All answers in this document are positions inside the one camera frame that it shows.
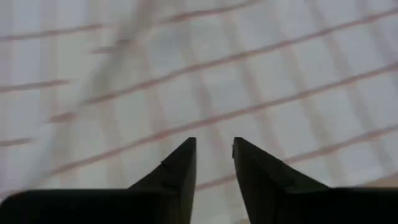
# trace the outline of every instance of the grid paper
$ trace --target grid paper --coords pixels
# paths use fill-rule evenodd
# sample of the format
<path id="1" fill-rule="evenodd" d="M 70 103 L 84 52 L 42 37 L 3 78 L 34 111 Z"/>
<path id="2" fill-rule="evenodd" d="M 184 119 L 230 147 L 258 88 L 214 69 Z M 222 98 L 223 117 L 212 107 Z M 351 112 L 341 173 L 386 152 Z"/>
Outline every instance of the grid paper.
<path id="1" fill-rule="evenodd" d="M 247 218 L 235 136 L 330 186 L 395 174 L 397 24 L 395 0 L 1 1 L 0 195 L 127 187 L 189 136 L 192 223 Z"/>

